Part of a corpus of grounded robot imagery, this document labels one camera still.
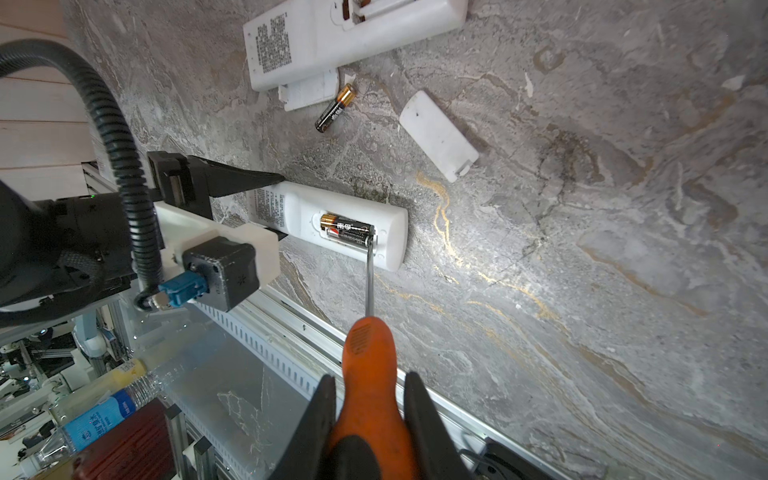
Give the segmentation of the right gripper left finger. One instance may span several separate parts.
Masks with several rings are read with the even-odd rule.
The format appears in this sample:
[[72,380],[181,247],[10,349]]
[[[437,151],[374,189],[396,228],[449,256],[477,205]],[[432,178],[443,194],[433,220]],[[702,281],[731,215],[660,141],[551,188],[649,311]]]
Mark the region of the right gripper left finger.
[[325,374],[298,423],[270,480],[316,479],[327,439],[336,422],[336,381]]

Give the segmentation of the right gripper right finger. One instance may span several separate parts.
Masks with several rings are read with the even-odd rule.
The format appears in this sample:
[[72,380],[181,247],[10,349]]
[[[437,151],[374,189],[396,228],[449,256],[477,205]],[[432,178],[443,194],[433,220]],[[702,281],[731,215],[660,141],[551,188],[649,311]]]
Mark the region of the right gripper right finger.
[[464,465],[417,372],[406,374],[403,406],[419,478],[470,480],[472,475]]

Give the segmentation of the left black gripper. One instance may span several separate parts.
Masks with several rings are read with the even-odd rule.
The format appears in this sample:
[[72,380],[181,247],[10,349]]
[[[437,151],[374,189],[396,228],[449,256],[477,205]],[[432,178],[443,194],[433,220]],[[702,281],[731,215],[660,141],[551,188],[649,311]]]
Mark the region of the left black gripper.
[[180,153],[147,154],[157,198],[166,204],[212,219],[210,197],[219,198],[284,182],[278,173],[247,170]]

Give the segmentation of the orange handled screwdriver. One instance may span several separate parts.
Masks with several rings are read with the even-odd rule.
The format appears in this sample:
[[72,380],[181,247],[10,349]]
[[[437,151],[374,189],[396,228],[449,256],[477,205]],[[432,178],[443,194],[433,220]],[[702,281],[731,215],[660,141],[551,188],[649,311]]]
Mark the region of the orange handled screwdriver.
[[396,401],[394,339],[387,324],[374,315],[372,237],[365,246],[364,316],[344,343],[344,400],[327,451],[351,479],[416,479],[419,467],[413,442]]

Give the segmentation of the white remote control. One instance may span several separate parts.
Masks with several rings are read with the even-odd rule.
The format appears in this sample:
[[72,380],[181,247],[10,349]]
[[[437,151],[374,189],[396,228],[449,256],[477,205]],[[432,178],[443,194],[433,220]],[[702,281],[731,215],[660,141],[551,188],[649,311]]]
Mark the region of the white remote control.
[[247,194],[252,222],[394,272],[403,263],[408,211],[284,181]]
[[284,1],[243,26],[251,88],[263,92],[461,28],[468,3]]

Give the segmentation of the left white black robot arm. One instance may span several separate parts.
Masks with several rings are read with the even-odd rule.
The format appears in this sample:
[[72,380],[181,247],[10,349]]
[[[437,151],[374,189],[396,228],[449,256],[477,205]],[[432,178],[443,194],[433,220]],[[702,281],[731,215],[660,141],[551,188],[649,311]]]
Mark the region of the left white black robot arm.
[[[195,301],[228,312],[280,273],[278,234],[213,220],[214,198],[284,182],[196,156],[148,155],[160,235],[161,282],[141,288],[149,309]],[[31,202],[1,187],[1,324],[35,324],[76,313],[137,277],[118,194]]]

